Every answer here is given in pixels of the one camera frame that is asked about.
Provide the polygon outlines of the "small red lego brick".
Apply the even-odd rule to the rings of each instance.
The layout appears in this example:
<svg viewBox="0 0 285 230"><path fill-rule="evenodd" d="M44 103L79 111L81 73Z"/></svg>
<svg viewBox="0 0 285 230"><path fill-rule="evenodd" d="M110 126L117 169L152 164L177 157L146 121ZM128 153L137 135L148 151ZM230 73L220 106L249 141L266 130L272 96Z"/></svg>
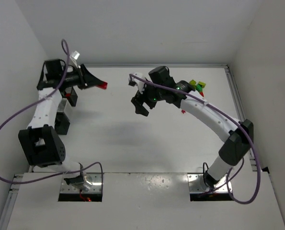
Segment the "small red lego brick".
<svg viewBox="0 0 285 230"><path fill-rule="evenodd" d="M97 87L103 90L106 90L108 86L107 82L102 82L102 84L98 85Z"/></svg>

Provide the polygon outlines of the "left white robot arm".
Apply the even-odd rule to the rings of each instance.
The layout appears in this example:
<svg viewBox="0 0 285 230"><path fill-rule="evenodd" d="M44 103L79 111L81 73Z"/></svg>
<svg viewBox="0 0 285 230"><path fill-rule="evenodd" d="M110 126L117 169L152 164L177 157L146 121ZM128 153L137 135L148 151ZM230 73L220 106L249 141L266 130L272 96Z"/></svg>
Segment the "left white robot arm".
<svg viewBox="0 0 285 230"><path fill-rule="evenodd" d="M37 85L40 103L27 128L19 131L18 138L30 166L64 173L67 185L87 191L91 188L91 179L81 163L66 156L60 139L68 133L70 111L77 103L75 86L80 90L91 87L105 90L107 83L92 75L84 65L68 71L61 59L45 61Z"/></svg>

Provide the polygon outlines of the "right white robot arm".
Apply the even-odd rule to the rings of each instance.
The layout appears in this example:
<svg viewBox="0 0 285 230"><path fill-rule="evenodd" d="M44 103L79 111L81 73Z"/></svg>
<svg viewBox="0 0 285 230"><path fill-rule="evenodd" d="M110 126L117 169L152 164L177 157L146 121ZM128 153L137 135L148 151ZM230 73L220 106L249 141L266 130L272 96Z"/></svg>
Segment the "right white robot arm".
<svg viewBox="0 0 285 230"><path fill-rule="evenodd" d="M253 123L248 119L243 122L228 119L200 94L197 86L184 80L175 82L166 66L159 66L148 75L151 80L137 72L129 75L129 85L138 88L131 99L136 114L148 116L149 112L144 104L152 109L157 102L165 101L196 117L223 142L218 157L199 179L204 191L214 189L222 177L236 166L251 148L247 138L253 138Z"/></svg>

